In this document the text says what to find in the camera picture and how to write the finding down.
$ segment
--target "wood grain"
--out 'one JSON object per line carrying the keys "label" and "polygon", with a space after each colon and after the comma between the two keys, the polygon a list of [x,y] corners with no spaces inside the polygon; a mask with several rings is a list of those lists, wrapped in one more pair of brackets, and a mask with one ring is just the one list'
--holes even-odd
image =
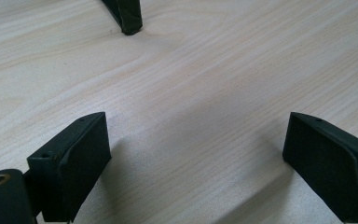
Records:
{"label": "wood grain", "polygon": [[358,1],[141,4],[124,36],[97,0],[0,0],[0,169],[105,111],[75,223],[339,223],[282,146],[291,111],[358,136]]}

